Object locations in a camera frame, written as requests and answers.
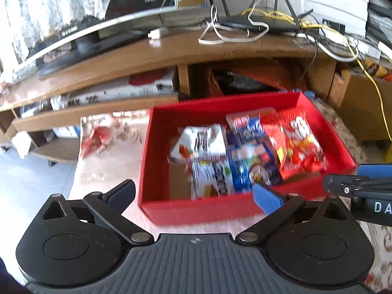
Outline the black wifi router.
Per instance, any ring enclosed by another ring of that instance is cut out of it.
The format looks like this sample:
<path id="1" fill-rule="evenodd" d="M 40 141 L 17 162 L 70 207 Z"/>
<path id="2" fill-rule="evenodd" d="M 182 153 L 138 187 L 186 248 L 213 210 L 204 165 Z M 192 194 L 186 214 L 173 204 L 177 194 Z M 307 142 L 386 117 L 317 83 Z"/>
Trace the black wifi router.
<path id="1" fill-rule="evenodd" d="M 211 3 L 211 27 L 217 29 L 244 30 L 250 33 L 270 33 L 281 35 L 284 33 L 299 33 L 311 23 L 307 17 L 313 15 L 314 10 L 309 9 L 303 13 L 297 13 L 290 0 L 274 0 L 271 9 L 258 8 L 260 0 L 252 0 L 250 6 L 236 15 L 229 11 L 227 0 L 220 0 L 225 13 L 224 17 L 218 15 L 218 9 L 214 0 Z"/>

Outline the floral patterned mat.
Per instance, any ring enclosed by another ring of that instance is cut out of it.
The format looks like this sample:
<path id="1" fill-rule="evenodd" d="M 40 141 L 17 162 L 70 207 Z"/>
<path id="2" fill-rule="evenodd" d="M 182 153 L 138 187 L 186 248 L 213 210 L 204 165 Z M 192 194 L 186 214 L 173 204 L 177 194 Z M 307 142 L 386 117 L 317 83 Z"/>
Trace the floral patterned mat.
<path id="1" fill-rule="evenodd" d="M 343 144 L 357 164 L 368 163 L 365 151 L 359 145 L 342 119 L 324 102 L 317 99 L 311 101 L 326 118 L 333 130 L 337 132 Z M 125 141 L 111 145 L 110 149 L 99 154 L 92 154 L 79 159 L 74 176 L 70 199 L 82 199 L 88 193 L 100 191 L 105 193 L 125 179 L 132 179 L 135 183 L 140 180 L 144 141 L 137 140 L 137 134 L 144 136 L 147 131 L 148 118 L 133 120 L 135 131 Z M 156 226 L 139 209 L 137 202 L 133 202 L 123 213 L 144 230 L 158 237 L 161 233 L 214 233 L 230 232 L 237 235 L 264 218 L 258 213 L 249 217 L 233 220 L 215 221 L 184 226 Z M 370 239 L 375 249 L 375 263 L 366 283 L 375 291 L 391 288 L 391 228 L 370 223 L 361 223 L 361 227 Z"/>

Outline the black flat screen television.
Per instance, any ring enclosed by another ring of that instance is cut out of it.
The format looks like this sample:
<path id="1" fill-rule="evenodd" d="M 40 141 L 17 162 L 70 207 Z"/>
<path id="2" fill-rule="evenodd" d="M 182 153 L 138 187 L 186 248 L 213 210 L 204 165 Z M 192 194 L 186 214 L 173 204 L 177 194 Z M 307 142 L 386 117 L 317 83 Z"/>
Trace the black flat screen television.
<path id="1" fill-rule="evenodd" d="M 139 19 L 149 15 L 157 15 L 179 9 L 175 0 L 110 0 L 106 15 L 103 20 L 96 18 L 85 18 L 66 26 L 63 30 L 55 33 L 43 42 L 38 42 L 31 49 L 28 58 L 24 61 L 25 65 L 36 63 L 49 52 L 56 50 L 67 43 L 79 41 L 82 37 L 92 36 L 93 42 L 89 47 L 79 47 L 65 61 L 67 65 L 76 62 L 77 56 L 82 57 L 96 54 L 96 47 L 99 36 L 98 31 L 125 23 L 133 19 Z"/>

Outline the red cardboard box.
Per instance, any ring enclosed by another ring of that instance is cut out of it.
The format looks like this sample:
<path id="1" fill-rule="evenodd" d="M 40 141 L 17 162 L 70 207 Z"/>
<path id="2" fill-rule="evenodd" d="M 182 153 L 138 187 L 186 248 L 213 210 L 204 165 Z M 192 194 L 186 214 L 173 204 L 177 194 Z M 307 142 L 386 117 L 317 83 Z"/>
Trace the red cardboard box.
<path id="1" fill-rule="evenodd" d="M 355 168 L 300 92 L 187 101 L 151 111 L 138 204 L 158 226 L 230 220 L 259 212 L 262 184 L 310 200 L 323 174 Z"/>

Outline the red blue snack bag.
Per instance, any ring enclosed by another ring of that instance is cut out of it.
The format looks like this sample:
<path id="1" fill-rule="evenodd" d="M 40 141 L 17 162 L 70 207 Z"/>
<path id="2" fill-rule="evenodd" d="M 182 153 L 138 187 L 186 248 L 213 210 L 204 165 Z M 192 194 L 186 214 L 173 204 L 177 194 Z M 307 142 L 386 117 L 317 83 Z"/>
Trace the red blue snack bag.
<path id="1" fill-rule="evenodd" d="M 273 152 L 273 146 L 269 136 L 264 131 L 260 118 L 274 113 L 276 113 L 274 108 L 267 107 L 226 115 L 228 145 L 239 148 L 242 145 L 258 145 L 263 143 L 269 151 Z"/>

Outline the wooden tv stand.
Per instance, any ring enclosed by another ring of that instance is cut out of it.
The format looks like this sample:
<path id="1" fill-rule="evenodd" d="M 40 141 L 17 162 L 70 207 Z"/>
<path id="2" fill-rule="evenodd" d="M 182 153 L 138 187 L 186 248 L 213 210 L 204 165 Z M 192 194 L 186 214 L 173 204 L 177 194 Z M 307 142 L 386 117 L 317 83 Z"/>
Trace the wooden tv stand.
<path id="1" fill-rule="evenodd" d="M 197 36 L 196 31 L 189 31 L 166 36 L 157 42 L 139 40 L 49 75 L 34 74 L 21 81 L 11 88 L 9 94 L 1 96 L 1 144 L 11 141 L 11 123 L 16 118 L 15 109 L 20 106 L 170 66 L 178 68 L 181 91 L 188 94 L 192 87 L 188 76 L 192 65 L 278 58 L 299 59 L 301 64 L 305 64 L 311 60 L 309 86 L 322 98 L 328 95 L 337 62 L 320 47 L 307 45 L 302 38 L 265 35 L 250 43 L 202 45 L 198 43 Z"/>

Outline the small white adapter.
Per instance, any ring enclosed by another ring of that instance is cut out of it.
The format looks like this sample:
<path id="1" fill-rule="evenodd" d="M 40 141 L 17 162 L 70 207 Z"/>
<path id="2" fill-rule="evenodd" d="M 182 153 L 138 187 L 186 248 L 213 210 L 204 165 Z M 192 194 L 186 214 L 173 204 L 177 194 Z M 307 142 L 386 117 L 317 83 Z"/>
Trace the small white adapter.
<path id="1" fill-rule="evenodd" d="M 169 33 L 170 33 L 170 31 L 167 27 L 160 27 L 160 28 L 151 30 L 147 34 L 147 37 L 151 40 L 159 40 L 163 37 L 166 37 Z"/>

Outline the white red snack packet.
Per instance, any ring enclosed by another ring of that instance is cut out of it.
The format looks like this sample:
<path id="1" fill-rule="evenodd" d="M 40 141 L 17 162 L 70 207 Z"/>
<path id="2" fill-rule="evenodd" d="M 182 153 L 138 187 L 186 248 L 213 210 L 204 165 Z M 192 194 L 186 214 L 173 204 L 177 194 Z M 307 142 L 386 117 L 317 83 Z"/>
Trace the white red snack packet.
<path id="1" fill-rule="evenodd" d="M 171 148 L 169 158 L 177 163 L 218 161 L 226 158 L 226 130 L 220 124 L 187 126 Z"/>

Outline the orange red bag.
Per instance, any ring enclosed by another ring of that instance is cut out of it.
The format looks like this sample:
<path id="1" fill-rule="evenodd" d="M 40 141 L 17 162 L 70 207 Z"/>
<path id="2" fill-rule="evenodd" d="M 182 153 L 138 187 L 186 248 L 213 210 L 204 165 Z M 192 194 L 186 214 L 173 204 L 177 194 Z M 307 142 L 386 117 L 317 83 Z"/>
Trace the orange red bag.
<path id="1" fill-rule="evenodd" d="M 211 96 L 278 92 L 294 89 L 289 71 L 276 61 L 217 62 L 207 69 Z"/>

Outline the white lace cloth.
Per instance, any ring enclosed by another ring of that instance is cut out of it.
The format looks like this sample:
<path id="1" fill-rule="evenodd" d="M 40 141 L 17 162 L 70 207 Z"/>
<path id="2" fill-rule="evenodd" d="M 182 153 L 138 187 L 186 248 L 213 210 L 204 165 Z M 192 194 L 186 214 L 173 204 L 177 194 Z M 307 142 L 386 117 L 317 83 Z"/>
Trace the white lace cloth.
<path id="1" fill-rule="evenodd" d="M 103 20 L 110 0 L 1 0 L 1 64 L 12 72 L 32 48 L 85 18 Z"/>

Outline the blue foam mat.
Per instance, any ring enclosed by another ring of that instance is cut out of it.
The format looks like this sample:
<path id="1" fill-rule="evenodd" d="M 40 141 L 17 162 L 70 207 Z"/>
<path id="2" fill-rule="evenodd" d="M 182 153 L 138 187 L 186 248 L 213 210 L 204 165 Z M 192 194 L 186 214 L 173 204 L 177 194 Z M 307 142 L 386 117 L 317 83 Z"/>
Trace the blue foam mat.
<path id="1" fill-rule="evenodd" d="M 305 97 L 307 97 L 308 99 L 317 101 L 317 102 L 323 102 L 322 98 L 319 98 L 314 92 L 310 91 L 310 90 L 306 90 L 306 91 L 302 91 L 299 88 L 295 88 L 293 90 L 279 90 L 278 93 L 295 93 L 295 92 L 299 92 L 305 95 Z"/>

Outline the green white snack packet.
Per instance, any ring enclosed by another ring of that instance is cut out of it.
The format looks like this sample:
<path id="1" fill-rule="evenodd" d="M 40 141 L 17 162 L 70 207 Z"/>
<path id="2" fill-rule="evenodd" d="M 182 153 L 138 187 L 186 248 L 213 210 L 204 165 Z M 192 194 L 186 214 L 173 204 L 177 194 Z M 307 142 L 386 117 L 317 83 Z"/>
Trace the green white snack packet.
<path id="1" fill-rule="evenodd" d="M 232 172 L 226 159 L 213 162 L 193 161 L 191 171 L 192 200 L 234 195 Z"/>

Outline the blue snack packet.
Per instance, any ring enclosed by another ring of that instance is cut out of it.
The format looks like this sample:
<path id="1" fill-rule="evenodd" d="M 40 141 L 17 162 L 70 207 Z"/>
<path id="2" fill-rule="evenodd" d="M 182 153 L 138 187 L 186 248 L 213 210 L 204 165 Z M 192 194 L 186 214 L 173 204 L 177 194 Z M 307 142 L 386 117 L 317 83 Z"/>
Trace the blue snack packet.
<path id="1" fill-rule="evenodd" d="M 255 184 L 276 186 L 283 183 L 277 160 L 263 143 L 229 147 L 227 157 L 235 193 L 247 193 Z"/>

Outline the wooden side cabinet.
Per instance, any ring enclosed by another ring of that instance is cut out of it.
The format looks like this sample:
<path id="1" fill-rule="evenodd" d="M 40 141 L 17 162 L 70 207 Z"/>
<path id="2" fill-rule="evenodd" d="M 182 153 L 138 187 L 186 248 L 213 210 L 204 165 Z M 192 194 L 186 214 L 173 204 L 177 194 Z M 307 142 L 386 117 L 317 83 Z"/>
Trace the wooden side cabinet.
<path id="1" fill-rule="evenodd" d="M 342 70 L 335 74 L 327 103 L 357 141 L 388 140 L 391 134 L 391 82 Z"/>

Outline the white power strip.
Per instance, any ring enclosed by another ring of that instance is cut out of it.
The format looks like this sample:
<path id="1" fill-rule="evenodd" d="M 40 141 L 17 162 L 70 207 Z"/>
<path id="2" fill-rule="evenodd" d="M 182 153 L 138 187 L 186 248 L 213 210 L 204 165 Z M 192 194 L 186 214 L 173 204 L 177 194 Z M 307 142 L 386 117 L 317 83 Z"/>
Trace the white power strip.
<path id="1" fill-rule="evenodd" d="M 345 47 L 345 38 L 352 46 L 353 51 L 358 50 L 361 56 L 368 56 L 373 59 L 385 59 L 391 61 L 391 49 L 384 45 L 382 42 L 375 43 L 369 38 L 365 38 L 355 33 L 347 33 L 345 25 L 337 22 L 333 22 L 328 19 L 322 19 L 322 28 L 319 30 L 323 38 L 326 39 L 327 43 L 333 45 L 342 45 Z"/>

